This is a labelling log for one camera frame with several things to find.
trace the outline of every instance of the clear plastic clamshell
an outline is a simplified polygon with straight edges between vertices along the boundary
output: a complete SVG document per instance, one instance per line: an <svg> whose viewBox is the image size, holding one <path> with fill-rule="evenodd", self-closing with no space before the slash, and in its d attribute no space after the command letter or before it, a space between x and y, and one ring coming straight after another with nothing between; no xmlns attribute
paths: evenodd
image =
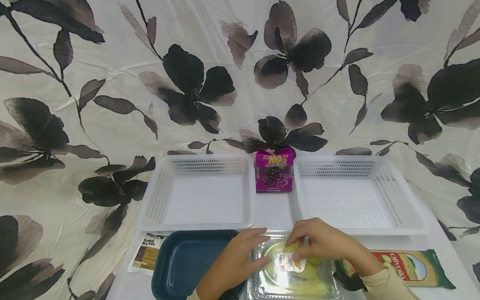
<svg viewBox="0 0 480 300"><path fill-rule="evenodd" d="M295 261L291 254L298 245L285 247L289 231L267 231L271 239L252 251L252 259L270 257L270 263L248 282L251 300L342 300L333 278L334 263L309 258Z"/></svg>

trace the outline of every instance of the floral fabric backdrop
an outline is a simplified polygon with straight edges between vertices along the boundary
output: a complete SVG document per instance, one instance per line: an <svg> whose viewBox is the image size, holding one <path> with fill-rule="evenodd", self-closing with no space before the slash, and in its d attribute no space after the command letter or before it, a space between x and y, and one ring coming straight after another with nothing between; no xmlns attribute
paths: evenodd
<svg viewBox="0 0 480 300"><path fill-rule="evenodd" d="M0 299L104 299L163 155L388 156L480 287L480 0L0 0Z"/></svg>

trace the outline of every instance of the beige sleeve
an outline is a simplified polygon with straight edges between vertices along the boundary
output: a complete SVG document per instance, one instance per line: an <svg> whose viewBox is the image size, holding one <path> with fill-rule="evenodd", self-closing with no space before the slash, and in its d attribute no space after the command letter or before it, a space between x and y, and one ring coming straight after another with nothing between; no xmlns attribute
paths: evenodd
<svg viewBox="0 0 480 300"><path fill-rule="evenodd" d="M193 290L193 293L187 297L186 300L200 300L200 298L197 295L197 289Z"/></svg>
<svg viewBox="0 0 480 300"><path fill-rule="evenodd" d="M390 268L360 278L367 287L364 294L368 300L420 300Z"/></svg>

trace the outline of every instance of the white plastic basket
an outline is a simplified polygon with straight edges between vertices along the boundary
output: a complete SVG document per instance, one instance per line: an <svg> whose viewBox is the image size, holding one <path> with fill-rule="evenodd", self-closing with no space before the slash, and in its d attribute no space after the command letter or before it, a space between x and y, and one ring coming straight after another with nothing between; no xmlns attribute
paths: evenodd
<svg viewBox="0 0 480 300"><path fill-rule="evenodd" d="M301 218L318 217L350 235L422 235L426 221L407 182L381 156L299 156Z"/></svg>
<svg viewBox="0 0 480 300"><path fill-rule="evenodd" d="M253 224L255 174L246 154L160 159L137 218L142 231L244 229Z"/></svg>

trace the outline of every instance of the human hand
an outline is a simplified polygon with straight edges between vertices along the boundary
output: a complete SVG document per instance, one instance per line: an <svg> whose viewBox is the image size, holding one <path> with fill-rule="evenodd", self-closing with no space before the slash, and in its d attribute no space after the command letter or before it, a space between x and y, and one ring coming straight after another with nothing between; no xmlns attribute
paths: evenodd
<svg viewBox="0 0 480 300"><path fill-rule="evenodd" d="M197 295L201 300L218 300L225 291L236 287L270 262L269 257L251 263L248 260L254 247L270 239L261 235L266 230L244 230L228 243L197 287Z"/></svg>
<svg viewBox="0 0 480 300"><path fill-rule="evenodd" d="M307 236L309 245L302 247ZM346 259L355 264L361 276L370 276L384 269L384 266L362 244L319 218L295 223L286 246L290 246L297 240L301 248L293 253L293 258L296 260L312 256L332 260Z"/></svg>

